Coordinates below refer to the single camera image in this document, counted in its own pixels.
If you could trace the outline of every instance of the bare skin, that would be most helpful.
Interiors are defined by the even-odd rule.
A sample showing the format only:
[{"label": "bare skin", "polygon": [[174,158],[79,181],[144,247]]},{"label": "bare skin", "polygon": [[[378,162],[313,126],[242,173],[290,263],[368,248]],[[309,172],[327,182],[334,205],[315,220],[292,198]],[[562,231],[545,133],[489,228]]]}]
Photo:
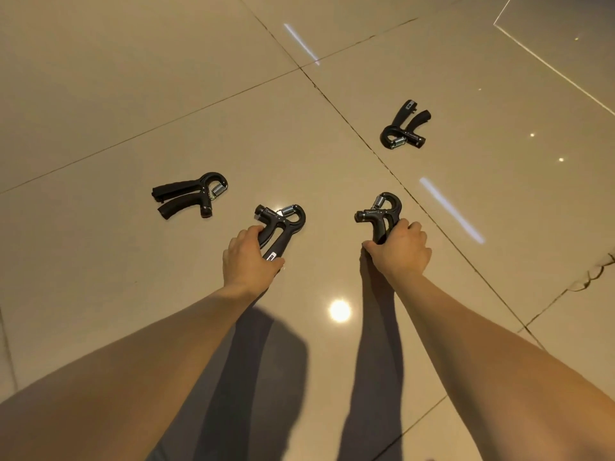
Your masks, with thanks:
[{"label": "bare skin", "polygon": [[364,247],[404,303],[483,459],[615,460],[615,402],[425,278],[426,241],[418,222],[402,219],[385,244]]},{"label": "bare skin", "polygon": [[221,289],[2,403],[2,459],[145,459],[222,338],[284,265],[262,258],[261,229],[252,226],[231,240]]}]

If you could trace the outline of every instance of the person's left arm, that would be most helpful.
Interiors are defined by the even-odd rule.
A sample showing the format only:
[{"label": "person's left arm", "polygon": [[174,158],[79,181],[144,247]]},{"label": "person's left arm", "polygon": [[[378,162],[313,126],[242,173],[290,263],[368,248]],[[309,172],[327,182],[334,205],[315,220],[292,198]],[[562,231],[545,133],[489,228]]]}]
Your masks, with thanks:
[{"label": "person's left arm", "polygon": [[283,259],[261,257],[261,229],[231,240],[221,289],[0,404],[3,460],[145,459],[222,338],[282,268]]}]

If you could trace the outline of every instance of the person's left hand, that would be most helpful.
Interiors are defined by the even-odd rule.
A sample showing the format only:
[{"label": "person's left hand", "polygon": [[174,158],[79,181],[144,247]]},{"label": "person's left hand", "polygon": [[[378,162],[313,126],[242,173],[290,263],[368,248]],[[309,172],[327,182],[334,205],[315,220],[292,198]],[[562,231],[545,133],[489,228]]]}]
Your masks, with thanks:
[{"label": "person's left hand", "polygon": [[236,288],[241,294],[249,295],[252,301],[265,292],[284,265],[281,257],[273,261],[263,258],[258,245],[258,233],[263,228],[258,225],[240,231],[222,255],[225,287]]}]

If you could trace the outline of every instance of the glossy floor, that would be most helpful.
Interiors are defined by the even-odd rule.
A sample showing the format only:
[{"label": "glossy floor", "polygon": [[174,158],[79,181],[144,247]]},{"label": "glossy floor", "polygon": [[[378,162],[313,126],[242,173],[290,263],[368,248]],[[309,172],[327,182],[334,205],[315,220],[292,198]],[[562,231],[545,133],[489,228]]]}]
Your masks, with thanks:
[{"label": "glossy floor", "polygon": [[[371,228],[353,214],[385,190],[425,226],[430,279],[615,395],[615,267],[560,296],[615,247],[611,5],[590,26],[568,22],[596,11],[579,0],[548,20],[549,0],[1,3],[0,398],[211,292],[254,208],[298,203],[285,270],[167,455],[192,459],[230,388],[251,416],[215,442],[250,459],[477,459],[360,260]],[[432,112],[427,143],[385,149],[409,98]],[[213,217],[161,218],[151,187],[207,171],[229,180]]]}]

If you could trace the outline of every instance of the hand grip strengthener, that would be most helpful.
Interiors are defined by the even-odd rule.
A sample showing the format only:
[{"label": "hand grip strengthener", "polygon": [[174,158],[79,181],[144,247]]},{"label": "hand grip strengthener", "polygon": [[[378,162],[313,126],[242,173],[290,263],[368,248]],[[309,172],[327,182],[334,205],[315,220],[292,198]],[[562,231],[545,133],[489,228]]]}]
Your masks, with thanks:
[{"label": "hand grip strengthener", "polygon": [[[209,185],[212,182],[218,182],[218,184],[210,190]],[[152,196],[158,202],[165,202],[170,199],[158,207],[158,212],[165,220],[191,205],[201,206],[201,217],[209,218],[213,214],[211,212],[211,201],[226,191],[228,186],[224,176],[211,172],[205,173],[198,179],[156,186],[152,189]]]},{"label": "hand grip strengthener", "polygon": [[[391,208],[383,209],[385,201],[389,201]],[[373,241],[376,244],[384,244],[393,227],[399,222],[399,214],[402,211],[402,201],[390,192],[383,192],[376,197],[372,208],[358,211],[354,215],[357,223],[369,222],[373,225]],[[389,228],[384,224],[384,220],[389,222]]]},{"label": "hand grip strengthener", "polygon": [[414,132],[420,125],[427,123],[431,119],[431,113],[423,110],[410,120],[408,126],[402,128],[404,121],[416,111],[416,102],[407,100],[399,109],[393,123],[387,126],[380,134],[380,142],[388,149],[395,149],[409,143],[419,149],[425,143],[425,138]]},{"label": "hand grip strengthener", "polygon": [[[292,236],[299,232],[306,223],[306,214],[300,205],[293,204],[284,207],[278,212],[273,211],[269,207],[259,205],[254,210],[259,222],[265,223],[265,229],[258,233],[258,244],[261,249],[269,242],[276,228],[282,228],[282,233],[274,241],[271,247],[267,250],[263,258],[267,261],[272,261],[276,257],[281,257],[284,254],[284,249],[288,246],[288,242]],[[287,217],[296,214],[299,216],[297,221],[290,221]]]}]

